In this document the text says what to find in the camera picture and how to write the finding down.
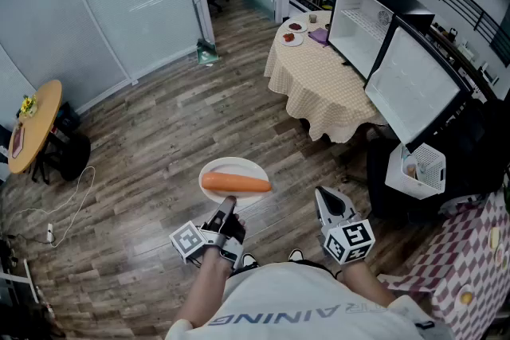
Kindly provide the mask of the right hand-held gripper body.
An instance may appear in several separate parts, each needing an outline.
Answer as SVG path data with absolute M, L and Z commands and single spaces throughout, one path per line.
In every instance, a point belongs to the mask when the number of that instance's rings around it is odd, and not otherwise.
M 375 245 L 375 235 L 368 219 L 324 216 L 320 219 L 324 236 L 322 248 L 338 264 L 364 260 Z

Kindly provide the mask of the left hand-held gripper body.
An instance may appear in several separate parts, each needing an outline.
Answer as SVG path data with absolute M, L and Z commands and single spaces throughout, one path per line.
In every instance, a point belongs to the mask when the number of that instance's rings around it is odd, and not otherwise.
M 185 263 L 196 260 L 208 248 L 216 248 L 234 269 L 241 263 L 244 239 L 245 228 L 236 216 L 220 210 L 201 227 L 188 221 L 170 235 L 173 247 Z

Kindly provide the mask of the orange carrot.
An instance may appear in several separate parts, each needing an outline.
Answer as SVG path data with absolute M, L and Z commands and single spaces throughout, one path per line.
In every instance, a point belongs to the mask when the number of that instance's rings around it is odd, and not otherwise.
M 201 186 L 206 190 L 241 193 L 266 193 L 272 189 L 271 183 L 263 179 L 217 172 L 205 173 Z

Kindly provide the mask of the white round plate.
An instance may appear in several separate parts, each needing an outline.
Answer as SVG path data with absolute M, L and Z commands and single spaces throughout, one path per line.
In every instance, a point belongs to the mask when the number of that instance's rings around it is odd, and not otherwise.
M 204 165 L 198 176 L 198 184 L 202 192 L 211 201 L 216 203 L 221 203 L 229 194 L 233 195 L 237 199 L 237 206 L 241 208 L 252 205 L 269 195 L 269 192 L 208 190 L 202 186 L 202 178 L 206 173 L 235 174 L 243 177 L 258 178 L 267 182 L 269 178 L 265 171 L 255 162 L 248 159 L 224 157 L 217 158 Z

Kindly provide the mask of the black mini fridge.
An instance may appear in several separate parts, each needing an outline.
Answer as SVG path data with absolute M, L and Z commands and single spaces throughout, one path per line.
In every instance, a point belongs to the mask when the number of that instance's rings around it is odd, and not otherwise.
M 457 111 L 472 89 L 426 39 L 434 19 L 418 0 L 335 0 L 328 44 L 410 151 Z

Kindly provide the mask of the person's right forearm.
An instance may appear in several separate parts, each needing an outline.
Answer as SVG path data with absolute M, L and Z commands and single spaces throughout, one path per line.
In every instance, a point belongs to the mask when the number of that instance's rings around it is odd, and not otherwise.
M 388 307 L 396 300 L 395 295 L 383 286 L 364 260 L 345 264 L 342 274 L 344 284 L 351 291 L 373 303 Z

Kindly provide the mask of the person's left forearm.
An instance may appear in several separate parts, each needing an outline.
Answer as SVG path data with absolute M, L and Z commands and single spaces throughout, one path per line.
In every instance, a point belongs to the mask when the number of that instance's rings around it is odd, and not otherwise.
M 202 258 L 196 280 L 175 320 L 186 320 L 192 327 L 209 322 L 222 305 L 226 281 L 233 264 L 221 257 L 217 247 L 208 248 Z

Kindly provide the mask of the person's white t-shirt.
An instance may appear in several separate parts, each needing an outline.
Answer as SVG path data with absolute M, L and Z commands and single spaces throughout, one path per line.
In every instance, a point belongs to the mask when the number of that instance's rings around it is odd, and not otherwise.
M 226 281 L 222 303 L 198 326 L 180 319 L 165 340 L 454 340 L 411 297 L 383 307 L 323 269 L 268 264 Z

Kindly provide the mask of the white perforated basket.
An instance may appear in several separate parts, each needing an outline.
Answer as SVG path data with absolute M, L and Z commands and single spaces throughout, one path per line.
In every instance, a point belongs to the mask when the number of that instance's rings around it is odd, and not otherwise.
M 413 153 L 398 144 L 391 152 L 385 184 L 422 200 L 445 192 L 446 159 L 443 153 L 423 143 Z

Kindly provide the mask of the table with red checked cloth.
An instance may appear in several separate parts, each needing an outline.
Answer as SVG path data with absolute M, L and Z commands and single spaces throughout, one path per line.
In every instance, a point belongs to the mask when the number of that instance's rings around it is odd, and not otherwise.
M 379 275 L 391 290 L 430 295 L 432 316 L 456 340 L 481 340 L 510 292 L 510 213 L 504 193 L 446 220 L 430 246 L 404 276 Z M 473 300 L 456 304 L 461 289 Z

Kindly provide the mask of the table with yellow checked cloth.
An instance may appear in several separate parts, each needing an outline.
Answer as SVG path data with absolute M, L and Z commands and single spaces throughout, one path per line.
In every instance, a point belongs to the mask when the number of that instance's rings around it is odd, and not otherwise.
M 285 23 L 273 40 L 264 76 L 269 89 L 288 97 L 286 112 L 309 123 L 308 134 L 316 141 L 327 136 L 334 143 L 346 143 L 359 126 L 370 123 L 386 126 L 387 121 L 366 95 L 364 81 L 331 47 L 313 41 L 308 32 L 325 27 L 331 20 L 328 10 L 316 11 L 316 23 L 307 13 L 291 21 L 302 21 L 308 29 L 299 33 L 304 41 L 296 47 L 284 46 L 280 35 L 289 33 Z

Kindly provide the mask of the black round stool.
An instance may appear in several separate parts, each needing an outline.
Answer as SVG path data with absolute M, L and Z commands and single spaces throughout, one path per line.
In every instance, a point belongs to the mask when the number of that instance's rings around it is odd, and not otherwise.
M 79 115 L 68 102 L 62 104 L 53 128 L 67 139 L 65 141 L 60 139 L 52 131 L 48 133 L 36 156 L 31 176 L 33 182 L 37 182 L 37 176 L 40 174 L 42 181 L 46 185 L 49 184 L 49 179 L 45 176 L 45 166 L 57 170 L 67 182 L 73 181 L 81 175 L 90 158 L 91 142 L 86 135 L 78 131 L 79 126 Z

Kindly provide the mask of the green dustpan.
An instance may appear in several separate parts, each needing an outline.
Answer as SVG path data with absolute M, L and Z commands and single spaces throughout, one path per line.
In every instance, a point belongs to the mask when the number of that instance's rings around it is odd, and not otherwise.
M 198 39 L 197 58 L 199 64 L 213 64 L 219 58 L 216 45 L 205 39 Z

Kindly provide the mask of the white plate of strawberries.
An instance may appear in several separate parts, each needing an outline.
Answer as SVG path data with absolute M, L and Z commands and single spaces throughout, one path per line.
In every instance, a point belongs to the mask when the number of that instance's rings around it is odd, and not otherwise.
M 303 43 L 304 39 L 301 34 L 295 32 L 283 33 L 280 35 L 280 42 L 284 46 L 296 47 Z

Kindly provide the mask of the purple cloth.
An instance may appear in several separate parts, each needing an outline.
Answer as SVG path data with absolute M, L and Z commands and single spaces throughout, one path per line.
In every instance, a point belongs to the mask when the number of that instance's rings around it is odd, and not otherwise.
M 308 36 L 323 47 L 328 46 L 328 30 L 325 28 L 317 28 L 308 32 Z

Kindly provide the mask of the round wooden table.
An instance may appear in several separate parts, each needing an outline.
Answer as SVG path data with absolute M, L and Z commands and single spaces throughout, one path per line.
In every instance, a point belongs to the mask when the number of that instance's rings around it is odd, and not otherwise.
M 37 96 L 37 112 L 33 117 L 20 117 L 20 122 L 16 126 L 21 124 L 25 129 L 23 150 L 16 158 L 11 158 L 13 143 L 11 135 L 8 167 L 12 174 L 21 174 L 27 170 L 45 145 L 61 106 L 62 84 L 59 80 L 51 80 L 43 84 L 35 95 Z

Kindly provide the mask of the red book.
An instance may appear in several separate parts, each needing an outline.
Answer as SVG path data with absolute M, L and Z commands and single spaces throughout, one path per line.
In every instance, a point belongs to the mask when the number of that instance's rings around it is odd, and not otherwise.
M 15 128 L 15 130 L 12 134 L 13 143 L 12 143 L 11 158 L 16 158 L 22 152 L 23 143 L 24 143 L 24 132 L 25 132 L 25 129 L 21 124 Z

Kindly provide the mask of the yellow flowers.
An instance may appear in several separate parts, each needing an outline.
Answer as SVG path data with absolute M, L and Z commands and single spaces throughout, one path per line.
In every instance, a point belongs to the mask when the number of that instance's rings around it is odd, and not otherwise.
M 37 96 L 24 95 L 19 115 L 23 117 L 33 117 L 36 112 L 37 112 Z

